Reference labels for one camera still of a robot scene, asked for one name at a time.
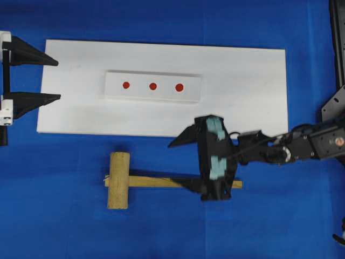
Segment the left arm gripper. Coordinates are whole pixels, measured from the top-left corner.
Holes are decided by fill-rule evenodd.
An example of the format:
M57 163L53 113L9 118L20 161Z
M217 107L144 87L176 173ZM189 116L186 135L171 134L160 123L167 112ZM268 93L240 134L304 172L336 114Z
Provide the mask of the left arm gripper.
M59 62L9 31L1 31L1 62L3 94L1 95L1 126L11 126L13 119L61 98L60 94L10 92L10 66L48 65Z

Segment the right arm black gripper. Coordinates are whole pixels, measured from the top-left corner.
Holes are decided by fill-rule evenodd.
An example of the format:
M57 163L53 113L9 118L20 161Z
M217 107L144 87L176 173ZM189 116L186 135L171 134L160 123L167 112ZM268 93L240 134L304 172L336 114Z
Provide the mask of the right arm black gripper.
M201 194L202 201L231 198L237 161L231 157L234 145L224 126L224 119L215 115L195 118L169 145L169 148L197 143L201 178L171 178L191 192Z

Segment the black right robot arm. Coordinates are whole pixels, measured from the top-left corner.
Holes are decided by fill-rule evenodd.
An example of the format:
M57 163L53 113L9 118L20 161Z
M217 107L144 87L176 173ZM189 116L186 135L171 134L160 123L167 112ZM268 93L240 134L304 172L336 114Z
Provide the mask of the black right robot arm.
M224 119L197 117L168 146L196 143L200 178L192 188L202 201L231 198L238 165L263 162L284 165L298 160L322 160L344 155L344 116L315 125L301 124L274 137L261 130L229 133Z

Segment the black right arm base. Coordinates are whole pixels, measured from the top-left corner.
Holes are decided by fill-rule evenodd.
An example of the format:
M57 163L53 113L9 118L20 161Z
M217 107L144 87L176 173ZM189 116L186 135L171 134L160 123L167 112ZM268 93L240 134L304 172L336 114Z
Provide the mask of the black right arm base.
M334 119L344 113L344 0L329 1L330 22L336 72L336 93L321 109L322 121Z

